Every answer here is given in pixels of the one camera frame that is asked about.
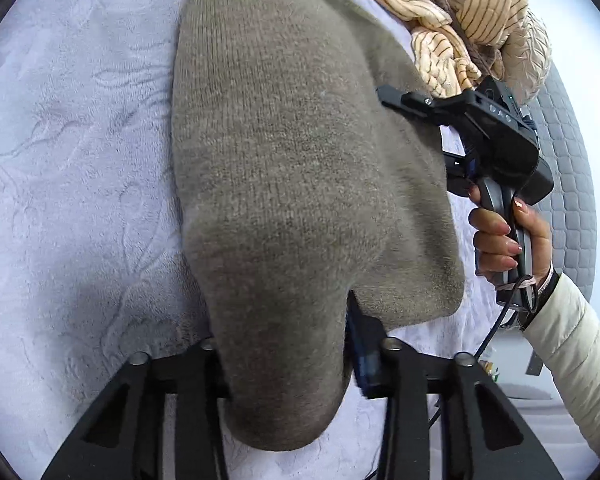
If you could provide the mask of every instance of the jacket sleeve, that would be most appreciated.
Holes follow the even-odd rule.
[[[565,407],[600,457],[600,321],[567,275],[560,277],[524,335],[551,371]]]

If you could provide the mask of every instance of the ribbed knit fabric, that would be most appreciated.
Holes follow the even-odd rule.
[[[462,269],[440,132],[383,108],[424,90],[349,0],[188,0],[173,156],[189,264],[250,446],[317,438],[346,383],[346,295],[387,328],[448,316]]]

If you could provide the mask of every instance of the hand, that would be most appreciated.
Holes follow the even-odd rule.
[[[473,186],[469,198],[480,205],[480,190]],[[551,270],[554,248],[551,243],[549,224],[519,198],[514,199],[516,222],[531,236],[532,272],[540,286]],[[496,272],[515,268],[518,263],[513,258],[522,248],[507,235],[511,231],[502,216],[483,208],[474,209],[469,215],[469,224],[478,229],[474,236],[474,247],[480,251],[477,272],[491,281]]]

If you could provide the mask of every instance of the gray quilted cushion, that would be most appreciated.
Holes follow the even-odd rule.
[[[588,301],[596,273],[596,201],[587,150],[555,66],[528,109],[554,173],[554,191],[539,203],[554,229],[554,265]]]

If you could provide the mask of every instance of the metal screw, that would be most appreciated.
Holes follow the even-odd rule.
[[[475,364],[475,357],[469,354],[469,352],[458,352],[454,359],[460,366],[469,367]]]
[[[382,348],[385,350],[400,350],[402,348],[402,341],[397,337],[387,337],[382,340]]]
[[[202,343],[200,343],[200,348],[203,350],[213,350],[216,346],[216,340],[212,337],[205,339]]]
[[[136,352],[129,358],[129,364],[133,366],[143,365],[147,362],[149,362],[149,354],[146,352]]]

